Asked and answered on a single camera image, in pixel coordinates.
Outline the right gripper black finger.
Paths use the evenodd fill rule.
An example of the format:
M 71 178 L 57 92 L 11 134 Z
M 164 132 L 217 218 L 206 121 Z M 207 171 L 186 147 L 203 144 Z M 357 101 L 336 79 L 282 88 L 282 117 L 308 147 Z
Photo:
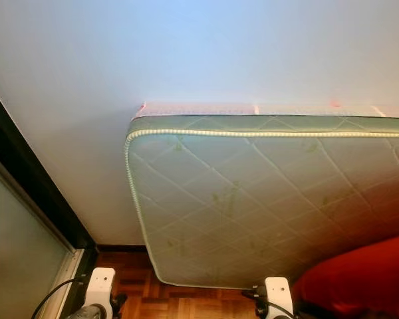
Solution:
M 267 316 L 267 305 L 265 296 L 261 295 L 261 287 L 253 285 L 249 289 L 242 290 L 242 296 L 248 298 L 248 300 L 254 301 L 255 316 L 266 317 Z

